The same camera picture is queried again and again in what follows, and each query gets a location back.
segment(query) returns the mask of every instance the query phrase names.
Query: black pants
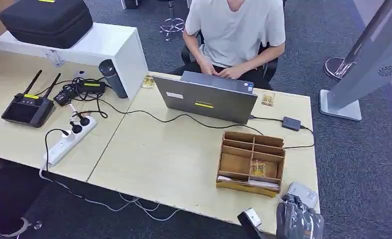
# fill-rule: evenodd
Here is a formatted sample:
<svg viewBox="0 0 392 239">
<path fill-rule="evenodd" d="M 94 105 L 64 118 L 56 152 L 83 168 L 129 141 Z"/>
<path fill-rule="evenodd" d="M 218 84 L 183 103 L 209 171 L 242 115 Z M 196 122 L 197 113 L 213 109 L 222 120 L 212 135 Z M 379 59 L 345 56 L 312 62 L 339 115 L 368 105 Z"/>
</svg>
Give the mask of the black pants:
<svg viewBox="0 0 392 239">
<path fill-rule="evenodd" d="M 213 67 L 215 68 L 216 72 L 221 72 L 224 69 L 224 68 L 218 67 L 218 66 L 213 66 Z M 170 74 L 182 76 L 184 71 L 202 73 L 202 71 L 200 70 L 199 64 L 197 64 L 197 62 L 191 62 L 190 64 L 184 65 L 184 66 L 170 72 Z M 242 81 L 253 82 L 255 85 L 255 88 L 272 90 L 272 87 L 270 86 L 269 82 L 264 80 L 262 75 L 263 75 L 263 67 L 260 66 L 257 69 L 247 71 L 246 73 L 241 75 L 238 79 L 242 80 Z"/>
</svg>

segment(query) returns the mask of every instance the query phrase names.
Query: white shelf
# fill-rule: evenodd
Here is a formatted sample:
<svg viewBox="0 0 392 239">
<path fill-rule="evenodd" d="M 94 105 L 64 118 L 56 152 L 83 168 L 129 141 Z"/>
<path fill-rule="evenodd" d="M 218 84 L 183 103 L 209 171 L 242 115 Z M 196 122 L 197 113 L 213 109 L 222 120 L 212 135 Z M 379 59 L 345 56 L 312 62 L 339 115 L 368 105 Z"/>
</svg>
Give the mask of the white shelf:
<svg viewBox="0 0 392 239">
<path fill-rule="evenodd" d="M 94 23 L 73 47 L 58 49 L 20 42 L 10 32 L 0 36 L 0 50 L 46 58 L 42 49 L 58 51 L 64 61 L 98 66 L 112 59 L 123 86 L 132 100 L 148 73 L 137 28 Z"/>
</svg>

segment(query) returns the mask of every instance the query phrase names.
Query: laptop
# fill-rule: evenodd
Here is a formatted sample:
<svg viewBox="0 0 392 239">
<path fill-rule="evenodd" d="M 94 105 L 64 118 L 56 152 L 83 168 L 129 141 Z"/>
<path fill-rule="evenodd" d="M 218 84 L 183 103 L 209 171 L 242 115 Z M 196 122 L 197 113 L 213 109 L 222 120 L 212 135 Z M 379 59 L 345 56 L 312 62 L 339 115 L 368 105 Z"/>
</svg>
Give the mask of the laptop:
<svg viewBox="0 0 392 239">
<path fill-rule="evenodd" d="M 235 123 L 247 124 L 258 97 L 252 82 L 195 72 L 153 79 L 168 108 Z"/>
</svg>

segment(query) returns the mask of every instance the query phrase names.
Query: water bottle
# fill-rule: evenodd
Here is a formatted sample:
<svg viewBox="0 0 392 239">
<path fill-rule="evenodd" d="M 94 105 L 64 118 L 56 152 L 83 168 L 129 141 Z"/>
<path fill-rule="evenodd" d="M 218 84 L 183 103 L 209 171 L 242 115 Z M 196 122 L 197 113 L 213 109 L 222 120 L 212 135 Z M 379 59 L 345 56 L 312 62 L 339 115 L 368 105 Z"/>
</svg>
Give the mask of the water bottle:
<svg viewBox="0 0 392 239">
<path fill-rule="evenodd" d="M 121 99 L 128 98 L 126 90 L 121 83 L 120 77 L 118 76 L 115 66 L 111 59 L 104 60 L 99 64 L 99 71 L 105 77 L 107 82 L 111 85 L 118 97 Z"/>
</svg>

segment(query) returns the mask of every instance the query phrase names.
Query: light wooden desk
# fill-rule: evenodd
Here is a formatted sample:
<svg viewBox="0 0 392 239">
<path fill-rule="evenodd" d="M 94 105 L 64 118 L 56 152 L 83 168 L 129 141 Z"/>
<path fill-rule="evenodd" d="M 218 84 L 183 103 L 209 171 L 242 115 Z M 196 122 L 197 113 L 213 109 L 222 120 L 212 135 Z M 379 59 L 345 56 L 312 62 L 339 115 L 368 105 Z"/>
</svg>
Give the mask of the light wooden desk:
<svg viewBox="0 0 392 239">
<path fill-rule="evenodd" d="M 76 63 L 65 63 L 59 68 L 54 67 L 48 60 L 40 57 L 26 56 L 0 51 L 0 117 L 14 95 L 23 92 L 39 70 L 43 73 L 37 79 L 30 94 L 36 94 L 48 87 L 61 72 L 60 81 L 72 80 L 78 70 L 85 71 L 86 77 L 98 79 L 102 77 L 97 67 Z M 56 86 L 49 98 L 52 99 L 61 87 Z M 107 91 L 103 96 L 119 110 L 126 111 L 130 105 L 129 100 L 119 99 L 113 91 Z M 87 135 L 65 158 L 50 169 L 51 172 L 80 181 L 86 181 L 96 166 L 99 158 L 108 145 L 109 140 L 118 127 L 123 115 L 112 108 L 103 106 L 109 117 L 103 119 L 99 114 L 92 114 L 98 125 Z M 96 110 L 96 102 L 73 101 L 79 111 Z M 9 123 L 0 118 L 0 158 L 18 162 L 35 168 L 42 167 L 45 153 L 44 137 L 46 132 L 53 128 L 70 129 L 69 118 L 72 114 L 70 107 L 60 107 L 56 110 L 41 128 L 32 128 L 19 124 Z M 52 133 L 48 139 L 51 147 L 59 140 L 60 133 Z"/>
<path fill-rule="evenodd" d="M 260 97 L 253 115 L 276 119 L 287 116 L 299 119 L 304 126 L 313 129 L 309 97 L 275 92 L 274 106 L 269 107 L 261 104 L 262 91 L 255 89 Z M 162 120 L 183 113 L 168 109 L 156 87 L 140 89 L 129 108 L 129 111 L 135 110 L 150 112 Z M 209 125 L 230 124 L 193 116 Z M 265 135 L 284 138 L 285 146 L 313 142 L 309 131 L 294 132 L 275 121 L 250 120 L 248 126 Z M 245 127 L 228 130 L 255 133 Z M 88 182 L 235 224 L 239 223 L 237 215 L 252 207 L 263 221 L 261 229 L 275 234 L 278 198 L 216 188 L 223 132 L 223 129 L 206 128 L 185 117 L 161 123 L 144 113 L 125 115 Z M 283 189 L 293 181 L 318 192 L 314 147 L 287 150 Z"/>
</svg>

